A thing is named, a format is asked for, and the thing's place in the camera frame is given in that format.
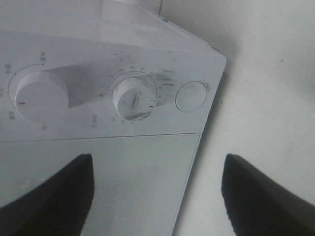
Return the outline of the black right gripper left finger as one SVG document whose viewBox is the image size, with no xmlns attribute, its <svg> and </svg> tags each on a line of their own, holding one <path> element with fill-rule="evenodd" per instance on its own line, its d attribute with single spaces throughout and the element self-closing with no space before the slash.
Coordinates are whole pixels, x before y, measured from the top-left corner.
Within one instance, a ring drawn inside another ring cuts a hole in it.
<svg viewBox="0 0 315 236">
<path fill-rule="evenodd" d="M 79 236 L 94 198 L 91 154 L 81 154 L 29 193 L 0 208 L 2 236 Z"/>
</svg>

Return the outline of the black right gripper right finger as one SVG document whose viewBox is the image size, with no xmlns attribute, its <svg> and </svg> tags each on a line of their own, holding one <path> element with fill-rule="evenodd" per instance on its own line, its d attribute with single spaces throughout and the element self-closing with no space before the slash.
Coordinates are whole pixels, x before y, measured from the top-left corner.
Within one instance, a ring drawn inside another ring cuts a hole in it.
<svg viewBox="0 0 315 236">
<path fill-rule="evenodd" d="M 237 236 L 315 234 L 315 206 L 273 181 L 241 156 L 226 156 L 221 194 Z"/>
</svg>

